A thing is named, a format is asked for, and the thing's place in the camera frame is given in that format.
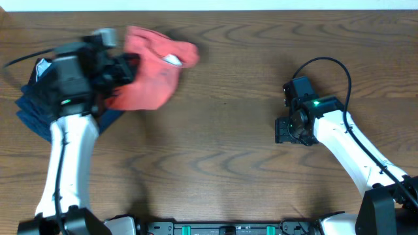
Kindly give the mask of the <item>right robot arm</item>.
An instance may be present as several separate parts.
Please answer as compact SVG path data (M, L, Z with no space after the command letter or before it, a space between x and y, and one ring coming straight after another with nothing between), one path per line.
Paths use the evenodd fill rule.
M300 234L416 234L417 178L388 160L362 134L335 96L320 97L305 76L283 85L288 116L275 121L275 141L323 144L362 197L357 214L336 212Z

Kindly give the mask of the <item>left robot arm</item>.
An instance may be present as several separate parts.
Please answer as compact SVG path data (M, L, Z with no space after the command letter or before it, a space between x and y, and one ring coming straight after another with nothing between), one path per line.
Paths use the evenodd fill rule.
M33 219L18 234L136 234L135 219L120 215L102 222L90 209L91 156L99 137L97 99L134 80L139 57L121 54L114 29L102 28L78 42L55 48L50 65L36 66L25 94L50 119L51 154L46 184Z

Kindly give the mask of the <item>red printed t-shirt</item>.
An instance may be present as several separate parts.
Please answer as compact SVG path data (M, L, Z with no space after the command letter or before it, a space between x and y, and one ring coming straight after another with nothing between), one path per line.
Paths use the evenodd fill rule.
M157 110L174 94L183 69L194 67L199 50L190 42L136 26L127 27L125 52L140 56L135 78L105 100L114 110Z

